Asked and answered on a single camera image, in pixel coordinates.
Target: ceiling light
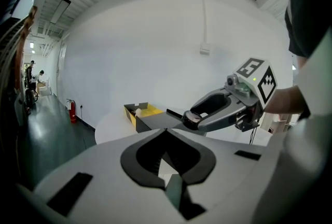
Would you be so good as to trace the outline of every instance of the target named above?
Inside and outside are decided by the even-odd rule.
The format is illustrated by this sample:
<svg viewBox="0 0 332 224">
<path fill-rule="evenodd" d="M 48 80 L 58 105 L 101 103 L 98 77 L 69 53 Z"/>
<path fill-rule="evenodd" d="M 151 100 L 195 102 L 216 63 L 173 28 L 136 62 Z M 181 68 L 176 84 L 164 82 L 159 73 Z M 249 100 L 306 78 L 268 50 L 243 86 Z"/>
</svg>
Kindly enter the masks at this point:
<svg viewBox="0 0 332 224">
<path fill-rule="evenodd" d="M 61 15 L 65 12 L 67 7 L 71 4 L 71 1 L 69 0 L 61 0 L 60 4 L 58 5 L 56 11 L 53 14 L 53 17 L 51 19 L 52 24 L 56 24 Z"/>
</svg>

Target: fire extinguisher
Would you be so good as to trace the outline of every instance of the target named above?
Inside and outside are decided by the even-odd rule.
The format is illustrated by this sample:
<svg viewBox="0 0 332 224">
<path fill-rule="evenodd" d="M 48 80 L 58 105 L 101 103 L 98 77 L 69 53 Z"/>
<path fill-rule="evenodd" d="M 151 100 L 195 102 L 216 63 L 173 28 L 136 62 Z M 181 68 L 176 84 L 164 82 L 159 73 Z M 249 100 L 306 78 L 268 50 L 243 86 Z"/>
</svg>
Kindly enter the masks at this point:
<svg viewBox="0 0 332 224">
<path fill-rule="evenodd" d="M 71 123 L 76 122 L 76 113 L 75 113 L 75 102 L 73 100 L 67 99 L 67 108 L 69 110 L 69 117 Z"/>
</svg>

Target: person in white shirt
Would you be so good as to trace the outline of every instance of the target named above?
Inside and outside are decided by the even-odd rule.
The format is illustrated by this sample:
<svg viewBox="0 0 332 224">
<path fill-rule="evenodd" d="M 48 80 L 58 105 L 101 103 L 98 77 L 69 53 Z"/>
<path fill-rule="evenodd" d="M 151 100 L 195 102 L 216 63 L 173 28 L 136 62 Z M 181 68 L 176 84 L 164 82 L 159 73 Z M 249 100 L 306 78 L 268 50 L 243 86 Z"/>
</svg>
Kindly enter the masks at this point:
<svg viewBox="0 0 332 224">
<path fill-rule="evenodd" d="M 41 70 L 39 74 L 33 75 L 31 79 L 31 88 L 36 90 L 36 83 L 44 83 L 40 81 L 40 77 L 44 74 L 44 70 Z"/>
</svg>

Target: open box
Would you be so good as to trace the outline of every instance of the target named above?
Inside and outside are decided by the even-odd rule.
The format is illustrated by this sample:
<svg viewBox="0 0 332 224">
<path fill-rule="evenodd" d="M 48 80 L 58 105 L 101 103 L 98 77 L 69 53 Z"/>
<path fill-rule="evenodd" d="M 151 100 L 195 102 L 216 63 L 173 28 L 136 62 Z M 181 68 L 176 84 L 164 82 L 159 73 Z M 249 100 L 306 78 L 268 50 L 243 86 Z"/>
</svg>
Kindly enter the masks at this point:
<svg viewBox="0 0 332 224">
<path fill-rule="evenodd" d="M 124 105 L 124 112 L 126 113 L 126 116 L 131 121 L 131 123 L 136 127 L 136 117 L 135 117 L 135 111 L 137 109 L 141 109 L 140 117 L 147 117 L 155 114 L 160 114 L 163 111 L 156 108 L 155 106 L 149 104 L 148 102 L 139 103 L 137 106 L 135 104 L 126 104 Z"/>
</svg>

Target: green floor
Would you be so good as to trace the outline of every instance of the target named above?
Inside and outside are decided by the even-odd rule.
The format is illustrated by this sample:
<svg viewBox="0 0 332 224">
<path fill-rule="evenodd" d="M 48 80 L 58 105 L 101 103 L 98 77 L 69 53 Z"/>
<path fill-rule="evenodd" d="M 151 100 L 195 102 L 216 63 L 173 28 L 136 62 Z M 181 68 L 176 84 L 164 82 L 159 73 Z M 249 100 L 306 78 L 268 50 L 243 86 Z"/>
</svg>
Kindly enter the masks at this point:
<svg viewBox="0 0 332 224">
<path fill-rule="evenodd" d="M 94 132 L 71 123 L 55 96 L 40 97 L 28 117 L 27 134 L 18 141 L 21 177 L 33 189 L 48 173 L 95 145 Z"/>
</svg>

